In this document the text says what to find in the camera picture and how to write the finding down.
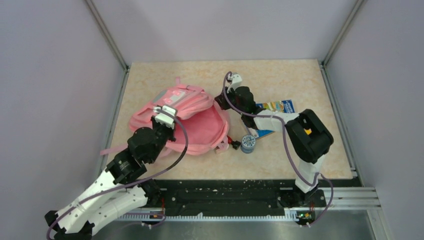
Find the pink student backpack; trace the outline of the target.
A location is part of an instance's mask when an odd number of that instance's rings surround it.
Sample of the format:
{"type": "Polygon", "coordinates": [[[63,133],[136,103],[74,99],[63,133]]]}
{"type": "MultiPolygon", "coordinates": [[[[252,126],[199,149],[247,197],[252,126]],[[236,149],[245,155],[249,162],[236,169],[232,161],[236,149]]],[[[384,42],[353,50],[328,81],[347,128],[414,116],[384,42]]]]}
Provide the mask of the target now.
{"type": "Polygon", "coordinates": [[[182,126],[175,126],[176,141],[168,141],[160,157],[165,157],[172,151],[182,152],[185,146],[184,133],[188,136],[188,155],[199,156],[215,148],[223,151],[229,148],[229,114],[203,88],[182,84],[177,77],[174,86],[161,91],[131,116],[128,123],[130,131],[151,127],[151,117],[155,115],[154,109],[157,106],[175,109],[176,116],[182,123],[182,126]]]}

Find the blue treehouse book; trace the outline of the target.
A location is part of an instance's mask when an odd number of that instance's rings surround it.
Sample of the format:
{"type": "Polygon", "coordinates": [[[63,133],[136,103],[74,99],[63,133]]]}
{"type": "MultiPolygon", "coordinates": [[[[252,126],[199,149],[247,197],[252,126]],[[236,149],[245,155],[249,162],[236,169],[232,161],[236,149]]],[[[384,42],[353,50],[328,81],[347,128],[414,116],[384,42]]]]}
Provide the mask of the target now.
{"type": "Polygon", "coordinates": [[[288,114],[295,113],[295,108],[291,99],[257,103],[256,105],[260,108],[274,112],[283,112],[288,114]]]}

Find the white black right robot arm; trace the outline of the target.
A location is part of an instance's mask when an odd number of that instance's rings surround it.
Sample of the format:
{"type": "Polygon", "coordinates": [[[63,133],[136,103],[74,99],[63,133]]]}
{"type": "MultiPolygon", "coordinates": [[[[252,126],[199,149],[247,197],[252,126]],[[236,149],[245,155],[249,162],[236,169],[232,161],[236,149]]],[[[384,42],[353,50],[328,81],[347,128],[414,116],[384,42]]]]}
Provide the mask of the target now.
{"type": "Polygon", "coordinates": [[[282,133],[287,158],[296,173],[293,200],[307,206],[318,189],[322,163],[334,143],[333,135],[316,113],[311,109],[285,113],[259,107],[247,86],[224,87],[214,99],[222,110],[239,113],[246,127],[282,133]]]}

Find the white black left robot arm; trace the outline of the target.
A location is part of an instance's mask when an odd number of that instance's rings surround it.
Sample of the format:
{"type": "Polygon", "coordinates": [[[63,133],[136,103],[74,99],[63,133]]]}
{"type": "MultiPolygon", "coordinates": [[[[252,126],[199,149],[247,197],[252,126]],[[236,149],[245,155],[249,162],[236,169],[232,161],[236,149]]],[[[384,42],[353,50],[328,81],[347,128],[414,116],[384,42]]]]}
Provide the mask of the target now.
{"type": "Polygon", "coordinates": [[[51,210],[44,219],[48,240],[90,240],[101,229],[119,217],[145,205],[154,207],[160,193],[154,178],[173,169],[186,155],[188,134],[172,109],[159,108],[152,127],[138,128],[127,146],[100,173],[97,179],[73,202],[60,210],[51,210]],[[154,163],[168,141],[174,142],[175,125],[183,132],[180,156],[167,168],[144,178],[146,165],[154,163]]]}

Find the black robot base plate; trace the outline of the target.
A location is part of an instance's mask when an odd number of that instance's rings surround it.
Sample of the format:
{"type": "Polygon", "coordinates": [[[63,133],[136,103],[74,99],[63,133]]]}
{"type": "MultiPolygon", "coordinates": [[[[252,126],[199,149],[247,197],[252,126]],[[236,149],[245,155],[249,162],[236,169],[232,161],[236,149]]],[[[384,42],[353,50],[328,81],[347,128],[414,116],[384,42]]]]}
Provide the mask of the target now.
{"type": "Polygon", "coordinates": [[[358,179],[320,180],[310,193],[293,180],[155,180],[146,205],[130,206],[120,220],[300,221],[316,220],[324,210],[359,211],[380,206],[373,188],[358,179]]]}

